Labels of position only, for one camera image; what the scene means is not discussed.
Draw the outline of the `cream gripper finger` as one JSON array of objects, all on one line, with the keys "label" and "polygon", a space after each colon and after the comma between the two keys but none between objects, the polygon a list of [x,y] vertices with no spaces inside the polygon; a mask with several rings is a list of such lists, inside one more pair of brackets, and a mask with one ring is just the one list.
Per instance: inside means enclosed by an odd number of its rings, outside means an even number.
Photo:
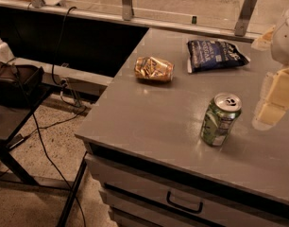
[{"label": "cream gripper finger", "polygon": [[275,28],[276,28],[275,26],[270,27],[263,35],[256,38],[254,42],[251,44],[251,47],[259,51],[269,50],[271,47],[271,42]]},{"label": "cream gripper finger", "polygon": [[267,72],[256,106],[252,126],[259,131],[268,131],[289,110],[289,66],[276,73]]}]

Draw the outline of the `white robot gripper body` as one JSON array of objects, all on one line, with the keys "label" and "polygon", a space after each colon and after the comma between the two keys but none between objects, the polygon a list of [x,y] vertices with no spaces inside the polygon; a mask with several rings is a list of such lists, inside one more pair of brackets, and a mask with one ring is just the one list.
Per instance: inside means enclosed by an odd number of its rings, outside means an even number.
[{"label": "white robot gripper body", "polygon": [[275,26],[271,55],[274,61],[289,65],[289,8],[285,10]]}]

